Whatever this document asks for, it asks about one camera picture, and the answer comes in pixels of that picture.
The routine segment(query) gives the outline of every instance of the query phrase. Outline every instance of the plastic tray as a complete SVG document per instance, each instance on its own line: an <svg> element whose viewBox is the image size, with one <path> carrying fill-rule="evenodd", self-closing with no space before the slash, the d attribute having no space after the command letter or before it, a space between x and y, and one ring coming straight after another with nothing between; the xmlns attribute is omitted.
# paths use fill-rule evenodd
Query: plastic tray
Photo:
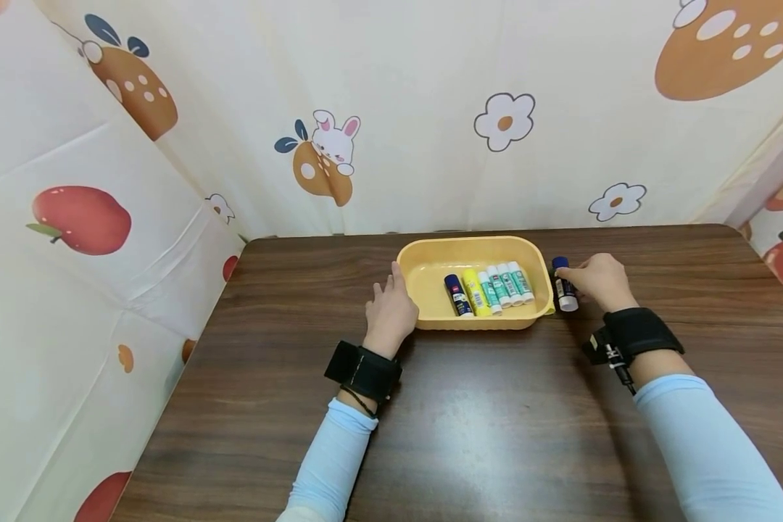
<svg viewBox="0 0 783 522"><path fill-rule="evenodd" d="M459 318L447 296L443 278L464 270L515 260L534 291L534 301L505 308L488 318ZM414 241L397 255L406 276L409 297L420 308L421 330L522 330L553 313L553 291L545 260L534 243L516 236L457 237Z"/></svg>

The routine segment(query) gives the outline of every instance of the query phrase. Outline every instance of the black wrist strap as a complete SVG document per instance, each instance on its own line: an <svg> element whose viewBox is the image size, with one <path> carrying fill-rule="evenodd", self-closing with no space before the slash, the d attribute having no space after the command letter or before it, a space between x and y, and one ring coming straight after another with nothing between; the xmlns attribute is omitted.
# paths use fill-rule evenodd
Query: black wrist strap
<svg viewBox="0 0 783 522"><path fill-rule="evenodd" d="M670 328L649 308L627 308L602 317L607 337L621 352L629 366L641 353L653 350L675 350L684 353L682 343Z"/></svg>
<svg viewBox="0 0 783 522"><path fill-rule="evenodd" d="M682 343L655 312L649 308L628 308L607 313L605 326L583 343L583 353L591 364L607 364L615 370L621 384L635 395L629 365L641 353L676 350L684 353Z"/></svg>
<svg viewBox="0 0 783 522"><path fill-rule="evenodd" d="M325 377L382 405L390 399L402 373L400 362L340 341L325 370Z"/></svg>

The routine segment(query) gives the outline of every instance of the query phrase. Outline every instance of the hand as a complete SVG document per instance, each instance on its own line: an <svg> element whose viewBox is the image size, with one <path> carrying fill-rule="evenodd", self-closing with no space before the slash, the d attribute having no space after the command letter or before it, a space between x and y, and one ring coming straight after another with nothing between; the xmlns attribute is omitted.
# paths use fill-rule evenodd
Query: hand
<svg viewBox="0 0 783 522"><path fill-rule="evenodd" d="M365 303L368 332L362 342L364 348L386 359L393 359L406 336L415 329L418 306L406 292L406 280L397 262L391 264L391 275L386 288L374 284L374 299Z"/></svg>
<svg viewBox="0 0 783 522"><path fill-rule="evenodd" d="M556 274L598 302L604 312L639 306L629 290L624 266L611 254L594 254L578 268L558 268Z"/></svg>

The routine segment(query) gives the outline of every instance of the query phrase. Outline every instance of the light blue sleeve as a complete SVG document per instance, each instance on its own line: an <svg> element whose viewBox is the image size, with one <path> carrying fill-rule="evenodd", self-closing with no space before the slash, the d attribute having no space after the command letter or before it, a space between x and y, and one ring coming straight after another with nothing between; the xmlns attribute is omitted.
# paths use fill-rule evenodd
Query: light blue sleeve
<svg viewBox="0 0 783 522"><path fill-rule="evenodd" d="M704 380L667 375L635 395L689 522L782 522L783 489Z"/></svg>
<svg viewBox="0 0 783 522"><path fill-rule="evenodd" d="M368 438L376 427L375 418L331 400L325 420L299 468L287 510L278 520L316 520L287 518L292 513L310 511L324 522L342 522Z"/></svg>

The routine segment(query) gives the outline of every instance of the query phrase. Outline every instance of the wooden table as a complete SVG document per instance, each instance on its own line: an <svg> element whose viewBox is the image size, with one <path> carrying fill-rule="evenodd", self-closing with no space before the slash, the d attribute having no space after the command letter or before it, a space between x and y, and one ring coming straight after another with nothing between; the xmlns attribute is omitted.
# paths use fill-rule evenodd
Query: wooden table
<svg viewBox="0 0 783 522"><path fill-rule="evenodd" d="M611 252L783 483L783 289L727 227L511 232L546 262ZM360 341L370 285L428 235L253 241L188 362L114 522L273 522ZM416 331L350 521L681 521L627 390L577 346L583 306L525 331Z"/></svg>

